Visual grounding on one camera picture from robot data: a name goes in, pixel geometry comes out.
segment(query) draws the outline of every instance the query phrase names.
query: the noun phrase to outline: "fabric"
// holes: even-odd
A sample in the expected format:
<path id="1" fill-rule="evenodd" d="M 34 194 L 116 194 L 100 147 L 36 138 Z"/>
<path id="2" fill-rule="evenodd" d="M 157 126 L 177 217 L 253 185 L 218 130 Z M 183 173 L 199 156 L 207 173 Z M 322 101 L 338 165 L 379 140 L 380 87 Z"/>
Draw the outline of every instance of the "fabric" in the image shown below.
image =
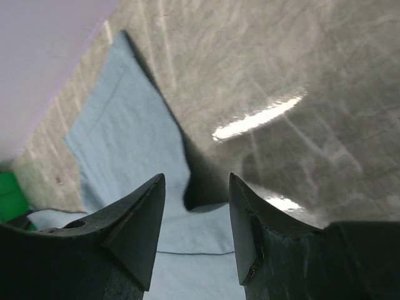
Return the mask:
<path id="1" fill-rule="evenodd" d="M 202 212 L 185 209 L 190 171 L 179 128 L 123 32 L 114 40 L 66 142 L 79 164 L 82 206 L 88 214 L 121 199 L 155 174 L 165 174 L 166 203 L 145 299 L 245 299 L 236 272 L 228 205 L 202 207 Z M 44 229 L 63 227 L 82 216 L 41 211 L 29 218 Z"/>

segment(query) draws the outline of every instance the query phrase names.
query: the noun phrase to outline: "cloth fold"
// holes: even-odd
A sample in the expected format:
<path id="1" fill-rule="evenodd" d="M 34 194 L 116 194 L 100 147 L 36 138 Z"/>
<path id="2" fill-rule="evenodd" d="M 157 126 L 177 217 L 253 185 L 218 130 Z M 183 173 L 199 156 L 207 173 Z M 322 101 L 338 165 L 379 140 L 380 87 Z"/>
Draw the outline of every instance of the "cloth fold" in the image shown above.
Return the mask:
<path id="1" fill-rule="evenodd" d="M 225 288 L 229 299 L 244 299 L 236 274 L 228 205 L 208 206 L 203 209 L 206 212 L 189 212 L 184 207 L 190 171 L 180 130 L 136 61 L 124 32 L 116 36 L 65 140 L 79 164 L 81 201 L 88 214 L 123 198 L 155 174 L 165 174 L 166 202 L 152 287 L 169 296 L 153 299 L 189 299 L 181 297 L 185 293 L 192 295 L 190 299 L 225 299 L 220 294 Z M 63 227 L 75 217 L 82 214 L 42 211 L 29 216 L 38 229 Z M 179 274 L 173 271 L 178 266 Z M 207 275 L 207 270 L 215 268 L 219 268 L 217 277 Z M 175 279 L 160 273 L 176 280 L 192 278 L 192 286 L 168 286 Z"/>

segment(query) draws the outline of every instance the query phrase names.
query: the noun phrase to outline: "folded cloth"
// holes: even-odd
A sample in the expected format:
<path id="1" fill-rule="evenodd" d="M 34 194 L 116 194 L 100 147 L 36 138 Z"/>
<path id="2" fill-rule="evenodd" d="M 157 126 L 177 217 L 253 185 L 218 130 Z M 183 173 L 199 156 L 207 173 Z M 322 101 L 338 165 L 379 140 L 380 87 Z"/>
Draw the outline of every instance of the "folded cloth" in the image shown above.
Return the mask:
<path id="1" fill-rule="evenodd" d="M 238 283 L 228 205 L 189 212 L 190 171 L 182 137 L 163 98 L 120 32 L 66 142 L 81 174 L 88 214 L 123 198 L 157 173 L 166 202 L 148 299 L 245 299 Z M 38 229 L 63 227 L 82 214 L 42 211 Z"/>

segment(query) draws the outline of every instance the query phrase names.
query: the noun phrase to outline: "gray cloth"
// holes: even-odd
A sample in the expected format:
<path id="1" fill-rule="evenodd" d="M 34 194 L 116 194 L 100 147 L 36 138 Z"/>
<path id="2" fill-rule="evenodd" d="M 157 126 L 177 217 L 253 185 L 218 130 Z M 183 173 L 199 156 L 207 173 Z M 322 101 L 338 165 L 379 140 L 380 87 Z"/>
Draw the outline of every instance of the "gray cloth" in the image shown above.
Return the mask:
<path id="1" fill-rule="evenodd" d="M 157 173 L 166 203 L 146 299 L 245 299 L 238 283 L 228 205 L 188 212 L 190 172 L 179 128 L 149 82 L 123 32 L 111 46 L 97 83 L 66 136 L 81 173 L 88 214 L 131 193 Z M 83 214 L 29 216 L 38 229 L 63 227 Z"/>

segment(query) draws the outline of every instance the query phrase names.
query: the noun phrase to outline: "cloth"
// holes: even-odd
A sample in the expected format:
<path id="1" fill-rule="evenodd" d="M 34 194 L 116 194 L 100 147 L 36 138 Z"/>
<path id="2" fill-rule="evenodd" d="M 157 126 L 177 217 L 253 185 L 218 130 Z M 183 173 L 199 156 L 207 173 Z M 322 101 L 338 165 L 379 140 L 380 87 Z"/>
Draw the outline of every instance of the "cloth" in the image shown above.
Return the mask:
<path id="1" fill-rule="evenodd" d="M 183 196 L 190 171 L 182 137 L 164 99 L 120 32 L 66 142 L 81 174 L 88 214 L 123 198 L 157 173 L 166 202 L 145 299 L 245 299 L 234 258 L 228 205 L 188 212 Z M 83 214 L 40 211 L 38 229 L 63 227 Z"/>

